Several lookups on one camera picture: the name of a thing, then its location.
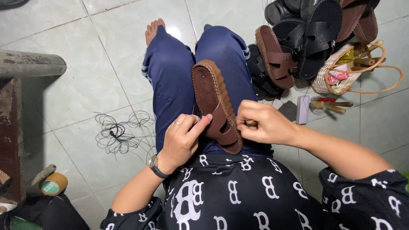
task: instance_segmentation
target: wristwatch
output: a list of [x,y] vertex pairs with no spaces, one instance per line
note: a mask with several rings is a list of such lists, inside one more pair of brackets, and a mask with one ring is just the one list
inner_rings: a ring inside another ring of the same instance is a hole
[[159,168],[157,167],[157,155],[153,155],[148,162],[148,167],[153,171],[153,173],[155,173],[155,175],[157,175],[158,177],[162,178],[162,179],[166,179],[166,177],[168,177],[168,175],[164,174],[163,172],[161,172],[159,170]]

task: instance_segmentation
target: wicker basket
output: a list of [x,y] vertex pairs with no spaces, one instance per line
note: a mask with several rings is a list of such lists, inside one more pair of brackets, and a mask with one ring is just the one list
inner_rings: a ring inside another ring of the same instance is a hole
[[[357,93],[363,93],[363,94],[380,93],[380,92],[386,92],[388,90],[391,90],[391,89],[395,88],[403,80],[403,71],[400,68],[392,66],[392,65],[382,65],[382,66],[379,66],[379,67],[394,68],[394,69],[399,71],[400,78],[397,81],[397,83],[395,83],[393,86],[391,86],[391,87],[389,87],[387,89],[384,89],[384,90],[376,91],[376,92],[362,92],[362,91],[355,91],[355,90],[350,90],[349,89],[352,86],[352,84],[354,84],[354,82],[358,79],[358,77],[361,75],[361,73],[376,68],[380,63],[382,63],[383,59],[386,56],[386,50],[382,45],[379,45],[379,44],[376,44],[376,43],[371,43],[370,45],[375,45],[375,46],[378,46],[379,48],[382,49],[382,57],[377,63],[375,63],[371,67],[368,67],[368,68],[366,68],[364,70],[359,70],[359,71],[343,71],[343,70],[334,69],[333,67],[335,66],[337,61],[344,54],[346,54],[348,51],[350,51],[351,49],[354,48],[354,45],[351,44],[351,43],[345,44],[336,53],[332,54],[328,58],[327,61],[325,61],[324,66],[319,70],[317,77],[311,83],[312,89],[316,93],[330,93],[330,94],[341,95],[341,94],[343,94],[345,92],[357,92]],[[330,82],[328,80],[328,73],[331,70],[332,71],[337,71],[337,72],[349,73],[349,78],[341,80],[336,85],[330,85]]]

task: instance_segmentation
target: pile of sandals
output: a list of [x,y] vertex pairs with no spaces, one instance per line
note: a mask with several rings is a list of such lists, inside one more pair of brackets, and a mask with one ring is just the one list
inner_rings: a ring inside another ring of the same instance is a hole
[[355,37],[367,45],[378,35],[380,0],[275,0],[265,8],[272,25],[256,30],[247,66],[258,100],[280,98],[294,79],[312,81],[328,57]]

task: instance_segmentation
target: sleeve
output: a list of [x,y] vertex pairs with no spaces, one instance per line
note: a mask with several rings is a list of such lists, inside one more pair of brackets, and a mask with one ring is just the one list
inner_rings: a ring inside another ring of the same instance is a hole
[[322,205],[337,229],[400,230],[409,226],[408,179],[394,169],[348,180],[330,168],[319,173]]
[[121,214],[109,209],[99,228],[102,230],[154,230],[156,219],[161,212],[160,198],[152,197],[146,207],[136,212]]

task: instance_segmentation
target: hand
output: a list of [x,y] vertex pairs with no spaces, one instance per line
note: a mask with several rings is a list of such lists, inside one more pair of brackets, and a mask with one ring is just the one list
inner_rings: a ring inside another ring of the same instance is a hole
[[[245,121],[258,122],[257,127],[247,127]],[[298,125],[290,122],[271,105],[243,100],[237,112],[237,128],[243,138],[266,144],[292,145]]]
[[208,114],[193,126],[196,122],[194,116],[179,115],[175,121],[180,125],[172,122],[166,130],[163,148],[157,155],[159,170],[169,175],[177,167],[186,163],[198,149],[198,137],[212,119],[212,115]]

